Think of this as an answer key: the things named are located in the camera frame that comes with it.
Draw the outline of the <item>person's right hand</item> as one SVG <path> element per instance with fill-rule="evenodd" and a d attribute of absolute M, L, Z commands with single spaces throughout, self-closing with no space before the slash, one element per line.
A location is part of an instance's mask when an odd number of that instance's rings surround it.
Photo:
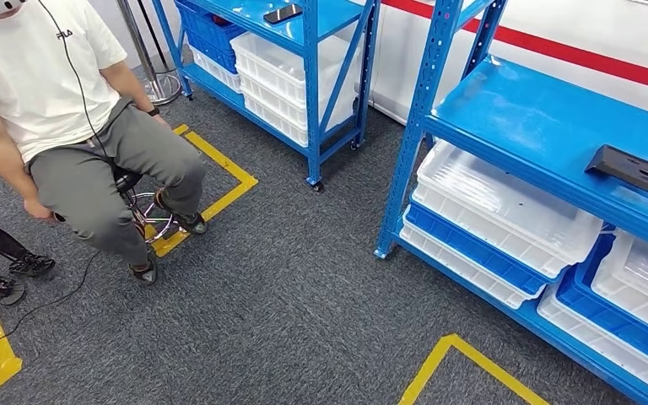
<path fill-rule="evenodd" d="M 37 197 L 26 197 L 24 199 L 24 209 L 28 214 L 36 219 L 43 219 L 45 221 L 54 222 L 54 213 L 43 206 Z"/>

